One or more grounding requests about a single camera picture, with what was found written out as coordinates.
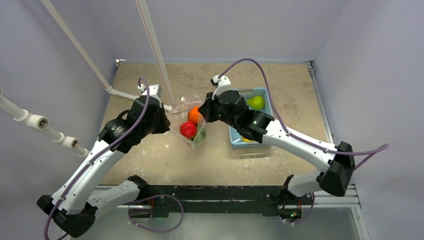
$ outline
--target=clear plastic bag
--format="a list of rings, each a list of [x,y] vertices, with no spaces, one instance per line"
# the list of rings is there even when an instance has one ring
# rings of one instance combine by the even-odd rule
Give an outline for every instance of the clear plastic bag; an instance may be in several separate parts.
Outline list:
[[[166,117],[171,123],[170,131],[172,134],[183,140],[185,143],[190,145],[192,148],[198,147],[202,144],[206,137],[206,122],[201,114],[198,116],[197,133],[193,140],[186,138],[180,133],[181,124],[189,120],[189,112],[194,107],[200,107],[203,105],[203,101],[197,95],[194,96],[183,96],[181,103],[173,108],[166,114]]]

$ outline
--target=beige work surface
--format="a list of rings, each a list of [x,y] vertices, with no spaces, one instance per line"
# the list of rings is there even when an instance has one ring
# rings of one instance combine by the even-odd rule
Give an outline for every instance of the beige work surface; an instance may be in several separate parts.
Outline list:
[[[176,99],[206,96],[212,92],[210,79],[229,64],[167,64],[166,70]],[[285,124],[313,138],[326,141],[326,131],[308,68],[303,64],[263,64],[276,109]],[[234,88],[265,87],[260,70],[251,63],[240,63],[225,74]],[[169,104],[156,64],[122,63],[114,88],[139,95],[137,80],[147,78],[160,84],[162,100]],[[102,126],[131,107],[132,101],[111,96]],[[290,174],[310,172],[308,162],[280,148],[272,147],[266,157],[235,158],[229,128],[223,122],[209,123],[201,146],[192,149],[172,133],[150,134],[134,146],[102,180],[102,185],[119,185],[138,175],[151,185],[282,185]]]

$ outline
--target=green pear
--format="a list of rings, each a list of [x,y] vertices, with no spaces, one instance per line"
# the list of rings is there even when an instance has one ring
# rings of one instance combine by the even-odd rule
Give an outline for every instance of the green pear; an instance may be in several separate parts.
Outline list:
[[[261,110],[265,106],[265,100],[262,96],[254,96],[246,102],[252,109]]]

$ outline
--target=white wall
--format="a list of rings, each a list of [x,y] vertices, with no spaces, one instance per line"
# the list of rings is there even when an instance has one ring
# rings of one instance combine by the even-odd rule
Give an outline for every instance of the white wall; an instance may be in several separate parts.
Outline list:
[[[116,63],[86,3],[53,4],[112,82]],[[47,116],[53,128],[90,148],[108,95],[43,5],[34,0],[0,1],[0,35],[3,96]],[[47,216],[36,202],[56,191],[82,159],[3,111],[0,123],[0,239],[43,239]]]
[[[372,240],[423,238],[423,11],[417,0],[349,1],[316,58],[335,139],[391,144],[354,174]]]
[[[115,58],[154,61],[136,0],[86,0]],[[347,0],[148,0],[166,61],[315,59]]]

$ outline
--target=yellow fruit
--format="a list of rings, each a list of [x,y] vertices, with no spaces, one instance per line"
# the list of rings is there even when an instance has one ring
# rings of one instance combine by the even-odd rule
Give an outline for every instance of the yellow fruit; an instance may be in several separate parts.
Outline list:
[[[265,106],[265,100],[262,96],[254,96],[248,99],[246,103],[254,110],[261,110]]]
[[[241,137],[241,140],[242,140],[243,142],[245,142],[245,143],[248,143],[248,142],[251,142],[251,141],[252,141],[252,140],[249,140],[249,139],[244,138],[244,137]]]

